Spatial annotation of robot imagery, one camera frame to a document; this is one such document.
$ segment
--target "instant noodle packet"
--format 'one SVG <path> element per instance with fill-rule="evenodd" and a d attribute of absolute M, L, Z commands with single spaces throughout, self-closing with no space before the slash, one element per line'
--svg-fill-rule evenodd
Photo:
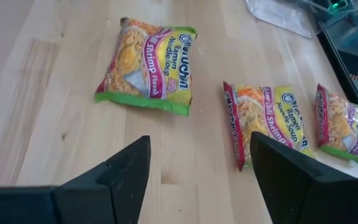
<path fill-rule="evenodd" d="M 159 27 L 122 18 L 116 53 L 96 90 L 95 100 L 160 108 L 188 116 L 188 54 L 196 37 L 192 27 Z"/>
<path fill-rule="evenodd" d="M 261 132 L 312 158 L 303 120 L 290 86 L 253 87 L 223 83 L 232 141 L 240 170 L 251 166 L 250 138 Z"/>
<path fill-rule="evenodd" d="M 319 84 L 315 107 L 320 149 L 358 163 L 358 105 L 328 92 Z"/>

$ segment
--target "wooden table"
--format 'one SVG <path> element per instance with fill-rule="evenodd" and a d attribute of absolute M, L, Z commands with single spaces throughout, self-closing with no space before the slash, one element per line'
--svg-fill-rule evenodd
<path fill-rule="evenodd" d="M 93 101 L 124 16 L 197 28 L 188 118 Z M 314 147 L 317 84 L 344 97 L 317 39 L 257 21 L 244 0 L 0 0 L 0 185 L 62 184 L 149 134 L 139 223 L 270 223 L 252 169 L 235 167 L 223 80 L 292 85 Z"/>

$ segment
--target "green package edge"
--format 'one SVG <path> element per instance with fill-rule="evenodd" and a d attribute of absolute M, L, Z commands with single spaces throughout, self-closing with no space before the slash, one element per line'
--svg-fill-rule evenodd
<path fill-rule="evenodd" d="M 190 105 L 174 103 L 168 100 L 134 96 L 120 92 L 105 91 L 102 93 L 95 93 L 94 99 L 96 102 L 108 100 L 115 103 L 121 103 L 123 105 L 138 106 L 143 108 L 158 108 L 182 116 L 188 116 L 190 113 Z"/>
<path fill-rule="evenodd" d="M 340 149 L 337 149 L 335 147 L 332 146 L 321 146 L 320 149 L 325 152 L 328 153 L 330 155 L 336 156 L 338 158 L 341 159 L 345 159 L 347 161 L 349 160 L 353 160 L 354 162 L 358 163 L 358 156 L 357 155 L 353 155 L 351 153 L 342 151 Z"/>

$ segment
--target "wooden tabletop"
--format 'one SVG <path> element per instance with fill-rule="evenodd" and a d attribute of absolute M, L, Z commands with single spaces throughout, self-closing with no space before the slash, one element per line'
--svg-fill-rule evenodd
<path fill-rule="evenodd" d="M 124 16 L 198 30 L 188 118 L 94 102 Z M 344 97 L 317 39 L 256 20 L 244 0 L 0 0 L 0 185 L 62 184 L 148 134 L 139 223 L 271 223 L 252 169 L 236 169 L 224 80 L 292 85 L 314 147 L 317 84 Z"/>

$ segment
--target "plastic bag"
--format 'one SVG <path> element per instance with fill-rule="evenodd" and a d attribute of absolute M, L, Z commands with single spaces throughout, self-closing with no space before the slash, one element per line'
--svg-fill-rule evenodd
<path fill-rule="evenodd" d="M 290 86 L 252 87 L 224 85 L 224 96 L 240 170 L 251 166 L 250 137 L 261 132 L 314 158 L 305 138 L 303 120 Z"/>
<path fill-rule="evenodd" d="M 191 102 L 191 27 L 159 27 L 122 18 L 116 53 L 95 100 L 160 108 L 187 116 Z"/>
<path fill-rule="evenodd" d="M 319 84 L 315 107 L 320 149 L 358 163 L 358 105 L 341 99 Z"/>

